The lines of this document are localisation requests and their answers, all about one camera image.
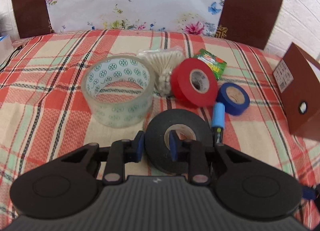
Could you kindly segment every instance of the plaid tablecloth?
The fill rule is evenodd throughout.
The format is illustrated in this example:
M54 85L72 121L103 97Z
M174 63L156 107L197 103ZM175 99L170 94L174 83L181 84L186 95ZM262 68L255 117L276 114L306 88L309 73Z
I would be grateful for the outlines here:
M187 57L205 48L228 63L219 84L234 82L251 104L241 116L226 114L224 142L298 178L320 182L319 143L289 134L272 70L279 57L247 45L194 35L125 30L94 30L35 37L0 73L0 228L17 214L9 198L13 180L22 173L86 143L110 146L133 139L163 110L184 108L174 98L154 94L145 122L111 129L96 122L80 90L93 63L116 54L181 46ZM212 108L192 110L211 120ZM162 174L146 160L127 163L126 174ZM313 203L302 201L296 217L307 227L319 222Z

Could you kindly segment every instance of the brown cardboard box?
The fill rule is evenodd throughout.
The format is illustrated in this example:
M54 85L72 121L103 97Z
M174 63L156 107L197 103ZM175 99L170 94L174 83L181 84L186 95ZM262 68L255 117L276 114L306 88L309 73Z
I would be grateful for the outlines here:
M273 76L290 134L320 141L320 64L292 43Z

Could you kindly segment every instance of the clear packing tape roll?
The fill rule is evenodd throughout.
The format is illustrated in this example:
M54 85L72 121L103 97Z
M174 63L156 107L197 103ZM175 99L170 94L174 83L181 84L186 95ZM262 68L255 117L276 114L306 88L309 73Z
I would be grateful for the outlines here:
M142 87L142 93L126 102L102 102L98 93L108 84L129 81ZM98 122L115 128L140 122L152 105L155 73L147 62L129 55L108 57L92 65L81 81L81 90Z

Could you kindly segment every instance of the black tape roll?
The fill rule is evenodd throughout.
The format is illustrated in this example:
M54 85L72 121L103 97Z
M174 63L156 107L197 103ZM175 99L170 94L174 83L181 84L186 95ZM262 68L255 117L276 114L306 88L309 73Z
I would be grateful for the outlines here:
M211 129L201 117L184 109L166 110L149 123L145 133L145 148L151 163L167 174L187 173L186 162L172 161L168 148L170 130L176 130L187 139L200 141L204 146L213 146Z

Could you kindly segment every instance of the label sticker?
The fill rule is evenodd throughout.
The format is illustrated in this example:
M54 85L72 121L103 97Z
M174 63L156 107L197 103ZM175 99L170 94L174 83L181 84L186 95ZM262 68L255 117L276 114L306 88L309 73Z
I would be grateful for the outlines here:
M273 72L273 76L275 77L280 92L282 93L287 86L293 81L293 76L288 69L284 60L281 60L276 67L275 71Z

